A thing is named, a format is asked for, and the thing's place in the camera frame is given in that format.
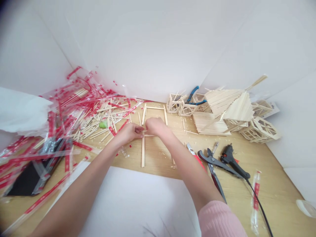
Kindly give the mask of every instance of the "wooden table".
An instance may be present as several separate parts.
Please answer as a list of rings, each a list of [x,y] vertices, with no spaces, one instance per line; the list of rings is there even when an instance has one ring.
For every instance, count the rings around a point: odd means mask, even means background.
[[[152,107],[163,107],[162,103],[151,102],[147,105]],[[142,117],[143,107],[144,105],[142,104],[135,110],[135,113],[132,114],[133,122],[139,123],[138,112]],[[148,109],[145,119],[157,116],[164,119],[163,110]],[[173,130],[175,135],[183,144],[184,142],[189,142],[195,152],[205,150],[208,147],[212,149],[214,143],[218,141],[219,147],[215,153],[215,157],[219,158],[222,149],[226,145],[232,143],[234,157],[240,161],[239,164],[244,170],[249,172],[252,177],[256,170],[262,171],[259,199],[264,207],[274,236],[315,235],[316,219],[305,216],[298,209],[295,201],[297,199],[302,199],[302,196],[266,145],[250,143],[236,132],[234,132],[232,136],[227,137],[185,133],[182,124],[182,119],[184,118],[186,120],[186,130],[197,132],[191,117],[180,117],[177,114],[167,114],[167,117],[169,127]],[[120,127],[123,122],[124,121],[120,122],[117,127]],[[84,142],[97,148],[102,148],[110,139],[111,135],[100,143],[103,136],[104,135],[102,134],[93,140],[87,138]],[[173,168],[173,163],[168,150],[157,137],[145,138],[145,167],[141,168],[141,145],[141,140],[135,140],[131,144],[126,145],[126,151],[128,152],[129,157],[125,158],[120,154],[115,158],[113,166],[181,179],[177,169]],[[94,153],[82,150],[81,154],[74,156],[74,159],[79,162],[87,154],[92,158],[96,156]],[[18,219],[26,209],[28,209],[45,192],[50,190],[64,176],[64,165],[64,161],[59,164],[57,170],[45,186],[42,194],[35,197],[14,197],[9,201],[7,200],[7,203],[4,201],[0,203],[1,227],[3,230]],[[228,172],[220,168],[215,169],[229,207],[241,221],[248,236],[255,236],[251,231],[250,225],[250,214],[252,210],[250,205],[250,187],[245,181],[241,181]],[[13,236],[26,236],[30,234],[41,221],[56,196],[57,194],[25,221],[13,233]],[[259,225],[260,236],[269,236],[261,215],[259,217]]]

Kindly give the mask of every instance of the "black cable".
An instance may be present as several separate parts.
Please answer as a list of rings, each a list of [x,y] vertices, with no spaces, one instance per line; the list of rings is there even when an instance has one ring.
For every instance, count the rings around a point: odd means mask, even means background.
[[[259,201],[259,198],[258,198],[257,194],[255,193],[255,191],[253,190],[253,188],[252,188],[252,186],[251,186],[251,184],[250,184],[249,180],[248,180],[248,179],[246,179],[246,181],[247,181],[247,183],[249,184],[249,186],[251,187],[251,189],[252,189],[252,191],[253,191],[253,193],[254,193],[254,195],[255,195],[255,197],[256,197],[256,199],[257,199],[257,201],[258,201],[259,205],[260,205],[260,208],[261,208],[261,211],[262,211],[262,214],[263,214],[264,220],[265,220],[265,222],[266,222],[266,224],[267,224],[267,227],[268,227],[268,230],[269,230],[270,236],[271,236],[271,237],[273,237],[273,234],[272,234],[272,231],[271,231],[271,228],[270,228],[270,225],[269,225],[268,219],[267,219],[267,217],[266,217],[266,214],[264,213],[264,210],[263,210],[263,207],[261,206],[261,203],[260,203],[260,201]]]

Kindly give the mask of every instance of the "pink sweater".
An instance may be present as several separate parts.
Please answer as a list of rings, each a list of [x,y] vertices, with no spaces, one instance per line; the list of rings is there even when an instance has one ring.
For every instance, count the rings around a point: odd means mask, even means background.
[[[247,236],[237,216],[227,204],[210,201],[198,213],[202,237],[241,237]]]

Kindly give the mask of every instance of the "white tissue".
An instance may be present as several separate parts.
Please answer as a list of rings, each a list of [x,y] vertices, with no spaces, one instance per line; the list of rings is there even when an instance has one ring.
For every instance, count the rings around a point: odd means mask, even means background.
[[[51,101],[0,87],[0,129],[25,136],[45,136]]]

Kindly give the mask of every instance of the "green eraser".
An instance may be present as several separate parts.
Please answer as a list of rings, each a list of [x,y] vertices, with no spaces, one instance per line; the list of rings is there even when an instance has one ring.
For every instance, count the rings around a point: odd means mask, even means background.
[[[99,123],[99,128],[108,128],[108,122],[105,120],[105,121],[101,121]]]

